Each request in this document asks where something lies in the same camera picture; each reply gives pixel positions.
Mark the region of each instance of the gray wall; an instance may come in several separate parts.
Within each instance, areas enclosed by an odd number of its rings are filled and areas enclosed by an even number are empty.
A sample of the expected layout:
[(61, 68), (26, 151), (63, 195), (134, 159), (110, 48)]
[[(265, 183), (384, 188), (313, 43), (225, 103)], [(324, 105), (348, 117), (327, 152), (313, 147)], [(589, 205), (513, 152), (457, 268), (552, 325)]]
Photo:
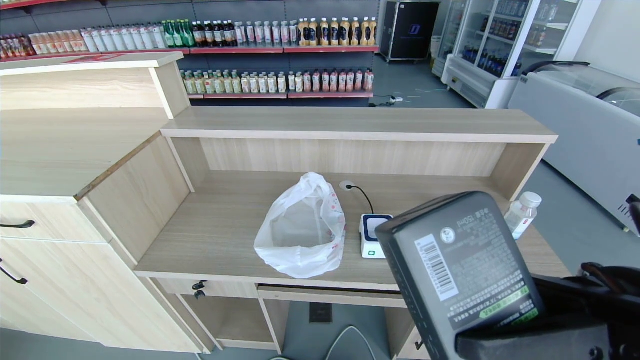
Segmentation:
[[(376, 16), (380, 0), (108, 0), (69, 1), (0, 12), (0, 33), (36, 33), (110, 26), (165, 19), (281, 21), (300, 17)], [(237, 69), (289, 71), (313, 69), (366, 69), (372, 53), (324, 54), (189, 54), (181, 69)]]

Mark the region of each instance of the black cable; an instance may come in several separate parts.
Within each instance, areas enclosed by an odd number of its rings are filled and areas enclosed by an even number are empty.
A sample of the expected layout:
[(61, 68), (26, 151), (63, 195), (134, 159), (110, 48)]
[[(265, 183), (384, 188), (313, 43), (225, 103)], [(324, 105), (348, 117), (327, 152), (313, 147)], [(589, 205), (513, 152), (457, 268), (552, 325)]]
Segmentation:
[(369, 197), (367, 196), (367, 193), (364, 192), (364, 190), (362, 190), (359, 186), (355, 186), (355, 185), (347, 185), (346, 188), (348, 190), (351, 190), (353, 188), (356, 188), (358, 190), (360, 190), (360, 192), (362, 192), (362, 195), (364, 195), (365, 198), (367, 198), (367, 201), (369, 202), (369, 207), (371, 208), (371, 213), (375, 214), (376, 212), (373, 211), (373, 205), (371, 205), (371, 200), (369, 200)]

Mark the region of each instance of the green glass bottle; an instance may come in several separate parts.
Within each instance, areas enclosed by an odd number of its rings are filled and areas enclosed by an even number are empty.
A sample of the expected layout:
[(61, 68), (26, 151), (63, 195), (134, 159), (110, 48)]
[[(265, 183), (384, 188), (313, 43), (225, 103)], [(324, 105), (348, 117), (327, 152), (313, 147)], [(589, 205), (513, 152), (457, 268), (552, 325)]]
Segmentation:
[(167, 47), (175, 47), (175, 42), (173, 42), (173, 32), (166, 20), (162, 21), (162, 27), (164, 29), (164, 42), (166, 42)]
[(171, 20), (171, 30), (173, 31), (173, 43), (176, 47), (183, 47), (184, 42), (182, 41), (182, 36), (180, 35), (180, 23), (176, 24), (175, 21)]
[(182, 27), (184, 28), (184, 32), (187, 35), (187, 44), (189, 47), (194, 47), (196, 46), (196, 37), (194, 36), (193, 30), (191, 29), (191, 26), (189, 24), (189, 19), (184, 19), (182, 21)]

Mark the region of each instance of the green label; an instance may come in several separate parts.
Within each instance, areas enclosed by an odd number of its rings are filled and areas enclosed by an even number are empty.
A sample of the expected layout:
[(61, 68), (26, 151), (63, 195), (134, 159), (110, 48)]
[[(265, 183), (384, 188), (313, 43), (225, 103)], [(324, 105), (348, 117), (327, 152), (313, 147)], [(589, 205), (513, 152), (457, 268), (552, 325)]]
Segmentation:
[(519, 319), (517, 319), (516, 321), (512, 322), (512, 325), (518, 325), (519, 323), (524, 323), (524, 322), (528, 322), (529, 320), (535, 318), (538, 315), (538, 309), (534, 308), (531, 311), (529, 311), (528, 313), (522, 315)]
[(506, 298), (500, 300), (499, 302), (496, 302), (495, 304), (491, 305), (490, 307), (487, 307), (486, 309), (482, 310), (482, 312), (480, 312), (480, 318), (481, 319), (486, 319), (489, 316), (497, 313), (498, 311), (500, 311), (502, 308), (507, 307), (511, 304), (513, 304), (514, 302), (518, 301), (518, 299), (522, 298), (523, 296), (527, 295), (529, 293), (529, 287), (528, 286), (524, 286), (522, 289), (514, 292), (513, 294), (507, 296)]

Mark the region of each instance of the cabinet door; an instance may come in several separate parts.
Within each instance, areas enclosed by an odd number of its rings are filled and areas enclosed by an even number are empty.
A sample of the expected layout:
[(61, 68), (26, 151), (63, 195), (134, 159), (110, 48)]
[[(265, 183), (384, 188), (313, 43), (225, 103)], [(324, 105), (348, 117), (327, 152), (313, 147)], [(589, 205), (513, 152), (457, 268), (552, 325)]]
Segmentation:
[(0, 239), (49, 306), (109, 347), (200, 352), (108, 244)]
[[(0, 265), (14, 277), (20, 279), (22, 275), (10, 266), (11, 262), (10, 258), (3, 258)], [(30, 282), (25, 285), (18, 284), (7, 275), (0, 274), (1, 327), (30, 332), (31, 334), (95, 341), (89, 334), (75, 326), (69, 319), (31, 292), (30, 285)]]

